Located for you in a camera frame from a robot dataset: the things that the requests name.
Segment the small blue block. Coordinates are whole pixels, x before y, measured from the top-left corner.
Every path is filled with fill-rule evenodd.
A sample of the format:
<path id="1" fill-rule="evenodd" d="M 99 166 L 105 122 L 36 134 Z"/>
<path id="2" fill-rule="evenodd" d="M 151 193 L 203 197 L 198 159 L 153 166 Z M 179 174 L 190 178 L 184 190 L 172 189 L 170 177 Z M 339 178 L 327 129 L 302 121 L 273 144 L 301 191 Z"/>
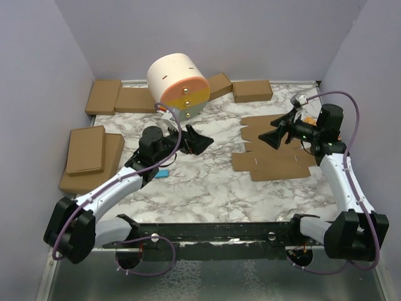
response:
<path id="1" fill-rule="evenodd" d="M 168 170 L 160 170 L 158 173 L 156 173 L 155 178 L 163 179 L 163 178 L 167 178 L 168 176 L 169 176 Z"/>

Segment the cardboard box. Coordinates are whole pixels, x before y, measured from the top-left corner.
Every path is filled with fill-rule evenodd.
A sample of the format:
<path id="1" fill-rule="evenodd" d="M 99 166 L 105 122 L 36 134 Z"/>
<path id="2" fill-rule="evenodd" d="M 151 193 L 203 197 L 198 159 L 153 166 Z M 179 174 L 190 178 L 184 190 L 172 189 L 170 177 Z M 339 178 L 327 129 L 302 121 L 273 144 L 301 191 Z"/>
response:
<path id="1" fill-rule="evenodd" d="M 250 173 L 252 181 L 274 181 L 297 179 L 311 175 L 309 168 L 316 166 L 315 158 L 305 152 L 298 140 L 285 144 L 278 150 L 261 141 L 258 136 L 274 129 L 271 121 L 281 115 L 261 115 L 241 119 L 241 137 L 245 140 L 245 151 L 233 153 L 232 167 L 235 171 Z"/>
<path id="2" fill-rule="evenodd" d="M 118 171 L 124 144 L 123 135 L 106 134 L 104 171 L 80 176 L 69 176 L 64 173 L 59 189 L 68 194 L 86 194 L 112 178 Z"/>
<path id="3" fill-rule="evenodd" d="M 216 74 L 207 79 L 210 86 L 209 101 L 215 100 L 232 92 L 232 82 L 224 73 Z"/>
<path id="4" fill-rule="evenodd" d="M 122 82 L 120 80 L 95 80 L 85 107 L 87 115 L 114 115 Z"/>
<path id="5" fill-rule="evenodd" d="M 118 113 L 152 114 L 156 112 L 155 100 L 148 88 L 121 88 L 115 111 Z"/>
<path id="6" fill-rule="evenodd" d="M 65 170 L 68 175 L 80 176 L 104 170 L 105 134 L 102 125 L 71 131 Z"/>
<path id="7" fill-rule="evenodd" d="M 235 103 L 270 101 L 273 91 L 268 80 L 234 82 L 232 93 Z"/>

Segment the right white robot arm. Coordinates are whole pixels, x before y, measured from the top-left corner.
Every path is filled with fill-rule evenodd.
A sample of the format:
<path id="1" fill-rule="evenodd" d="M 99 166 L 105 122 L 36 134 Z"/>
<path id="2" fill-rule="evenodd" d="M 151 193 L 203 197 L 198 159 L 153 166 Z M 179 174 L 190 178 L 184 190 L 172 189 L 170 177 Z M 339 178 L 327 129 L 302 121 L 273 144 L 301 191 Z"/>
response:
<path id="1" fill-rule="evenodd" d="M 293 226 L 288 229 L 289 241 L 302 245 L 312 238 L 324 246 L 329 258 L 376 262 L 389 220 L 368 202 L 353 172 L 347 146 L 339 139 L 343 109 L 322 105 L 314 125 L 302 121 L 300 111 L 294 107 L 272 121 L 274 130 L 259 135 L 259 140 L 274 149 L 293 139 L 310 143 L 310 152 L 330 184 L 339 213 L 333 222 L 312 215 L 294 215 Z"/>

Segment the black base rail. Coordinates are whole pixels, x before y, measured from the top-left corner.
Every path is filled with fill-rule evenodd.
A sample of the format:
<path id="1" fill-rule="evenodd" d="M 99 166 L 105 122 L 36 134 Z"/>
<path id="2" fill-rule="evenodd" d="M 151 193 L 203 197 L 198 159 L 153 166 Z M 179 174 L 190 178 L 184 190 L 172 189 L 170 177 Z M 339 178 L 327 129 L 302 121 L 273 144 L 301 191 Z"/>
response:
<path id="1" fill-rule="evenodd" d="M 310 250 L 319 243 L 297 235 L 294 223 L 138 223 L 119 215 L 130 226 L 128 244 L 109 243 L 126 259 L 137 250 L 146 261 L 177 260 L 218 261 L 243 259 L 285 260 L 290 249 Z"/>

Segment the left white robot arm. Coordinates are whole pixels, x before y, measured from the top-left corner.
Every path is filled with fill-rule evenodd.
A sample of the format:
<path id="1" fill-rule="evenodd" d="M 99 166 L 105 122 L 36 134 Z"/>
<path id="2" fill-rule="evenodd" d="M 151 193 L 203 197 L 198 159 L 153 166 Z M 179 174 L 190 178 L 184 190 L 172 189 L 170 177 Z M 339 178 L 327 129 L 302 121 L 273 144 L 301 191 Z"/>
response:
<path id="1" fill-rule="evenodd" d="M 151 182 L 159 167 L 176 152 L 198 156 L 213 142 L 213 138 L 199 134 L 191 125 L 169 129 L 168 135 L 157 126 L 147 127 L 138 149 L 112 178 L 79 198 L 63 197 L 55 204 L 43 238 L 53 249 L 53 259 L 77 264 L 98 245 L 118 241 L 127 248 L 134 246 L 138 231 L 128 221 L 115 218 L 110 223 L 100 223 L 102 216 Z"/>

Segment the round pastel drawer cabinet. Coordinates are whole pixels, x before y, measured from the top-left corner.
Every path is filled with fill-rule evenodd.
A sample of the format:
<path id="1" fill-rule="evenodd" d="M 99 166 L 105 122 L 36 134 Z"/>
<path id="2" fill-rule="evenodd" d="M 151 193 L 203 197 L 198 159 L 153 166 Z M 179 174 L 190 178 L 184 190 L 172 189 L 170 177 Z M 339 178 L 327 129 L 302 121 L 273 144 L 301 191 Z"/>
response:
<path id="1" fill-rule="evenodd" d="M 153 62 L 147 72 L 147 85 L 154 100 L 174 109 L 181 122 L 200 114 L 211 94 L 207 79 L 183 53 Z"/>

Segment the orange paperback book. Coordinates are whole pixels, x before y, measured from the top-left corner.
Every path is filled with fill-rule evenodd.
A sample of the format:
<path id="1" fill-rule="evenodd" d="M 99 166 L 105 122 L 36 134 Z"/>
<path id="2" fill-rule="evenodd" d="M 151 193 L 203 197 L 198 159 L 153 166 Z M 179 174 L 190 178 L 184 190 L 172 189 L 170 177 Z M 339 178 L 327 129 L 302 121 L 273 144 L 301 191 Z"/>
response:
<path id="1" fill-rule="evenodd" d="M 307 124 L 316 125 L 316 120 L 313 119 L 312 117 L 306 117 L 304 119 L 304 122 L 306 122 Z"/>

